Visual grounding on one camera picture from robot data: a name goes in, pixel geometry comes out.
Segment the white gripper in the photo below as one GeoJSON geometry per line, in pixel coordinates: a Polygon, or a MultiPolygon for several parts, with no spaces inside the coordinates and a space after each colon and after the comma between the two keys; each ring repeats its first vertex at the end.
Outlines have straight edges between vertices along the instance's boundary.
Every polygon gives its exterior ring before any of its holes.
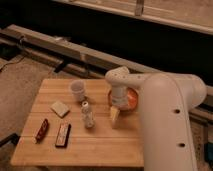
{"type": "Polygon", "coordinates": [[[111,101],[114,106],[110,108],[110,120],[111,126],[115,128],[120,113],[117,107],[122,107],[126,104],[126,88],[124,86],[113,86],[111,89],[111,101]]]}

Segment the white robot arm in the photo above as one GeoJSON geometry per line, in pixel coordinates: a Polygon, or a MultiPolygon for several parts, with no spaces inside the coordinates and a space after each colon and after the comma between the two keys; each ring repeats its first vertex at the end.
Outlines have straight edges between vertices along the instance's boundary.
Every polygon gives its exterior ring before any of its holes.
{"type": "Polygon", "coordinates": [[[155,72],[132,74],[125,66],[105,75],[112,103],[127,104],[129,88],[138,91],[144,171],[198,171],[189,111],[207,95],[196,75],[155,72]]]}

